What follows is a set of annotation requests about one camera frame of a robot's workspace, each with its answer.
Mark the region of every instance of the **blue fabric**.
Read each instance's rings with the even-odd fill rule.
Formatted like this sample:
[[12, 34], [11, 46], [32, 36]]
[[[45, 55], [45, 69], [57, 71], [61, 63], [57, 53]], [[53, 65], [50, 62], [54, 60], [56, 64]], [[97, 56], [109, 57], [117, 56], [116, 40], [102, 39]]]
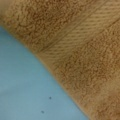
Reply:
[[3, 28], [0, 120], [88, 120], [39, 60]]

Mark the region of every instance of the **brown towel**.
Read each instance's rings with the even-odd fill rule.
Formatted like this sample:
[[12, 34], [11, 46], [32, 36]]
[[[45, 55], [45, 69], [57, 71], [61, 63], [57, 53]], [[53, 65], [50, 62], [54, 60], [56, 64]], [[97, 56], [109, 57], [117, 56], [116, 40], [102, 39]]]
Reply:
[[13, 0], [0, 22], [90, 120], [120, 120], [119, 18], [120, 0]]

